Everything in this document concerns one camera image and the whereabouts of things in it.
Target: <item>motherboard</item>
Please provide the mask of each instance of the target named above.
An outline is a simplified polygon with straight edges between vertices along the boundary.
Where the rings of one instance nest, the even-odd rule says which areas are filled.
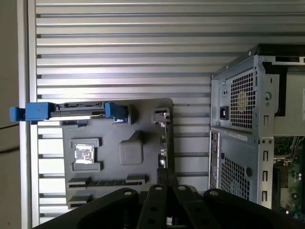
[[[275,158],[286,159],[274,162],[273,209],[305,222],[305,143],[303,138],[295,140],[296,137],[274,140]]]

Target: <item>label sticker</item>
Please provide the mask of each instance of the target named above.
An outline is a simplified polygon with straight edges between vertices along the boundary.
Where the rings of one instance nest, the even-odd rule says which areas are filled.
[[[302,114],[302,120],[305,121],[305,88],[303,89],[303,114]]]
[[[244,136],[244,135],[235,134],[235,133],[232,133],[232,132],[229,132],[229,131],[225,131],[224,134],[228,135],[230,137],[234,137],[234,138],[237,138],[239,140],[245,141],[245,142],[248,141],[247,136]]]

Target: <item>gray wall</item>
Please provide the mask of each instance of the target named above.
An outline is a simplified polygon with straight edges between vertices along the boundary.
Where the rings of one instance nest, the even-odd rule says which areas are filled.
[[[0,1],[0,127],[11,125],[9,108],[18,105],[17,1]],[[0,130],[0,150],[19,144],[19,129]],[[20,228],[19,152],[0,155],[0,228]]]

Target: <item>mounting screw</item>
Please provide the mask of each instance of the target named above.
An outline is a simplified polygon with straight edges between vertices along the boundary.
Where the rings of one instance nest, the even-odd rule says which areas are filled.
[[[219,193],[216,192],[216,191],[211,191],[210,194],[211,194],[212,196],[218,196],[218,195],[219,195]]]
[[[272,94],[270,93],[270,92],[266,92],[265,93],[265,100],[270,100],[270,99],[272,99]]]
[[[180,191],[185,191],[185,190],[186,190],[186,187],[184,187],[184,186],[179,186],[178,189],[179,189]]]
[[[292,199],[297,199],[297,194],[296,194],[296,193],[293,193],[293,194],[291,195],[291,197],[292,197]]]

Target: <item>rectangular cutout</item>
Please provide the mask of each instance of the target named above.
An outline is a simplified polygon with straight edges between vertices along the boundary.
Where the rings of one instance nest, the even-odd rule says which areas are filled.
[[[300,62],[300,57],[297,56],[276,56],[276,62]]]
[[[269,126],[269,116],[264,115],[264,126]]]
[[[269,159],[269,151],[264,150],[263,161],[268,161],[268,159]]]
[[[268,171],[263,171],[263,181],[268,181]]]
[[[262,191],[262,202],[267,201],[267,191]]]

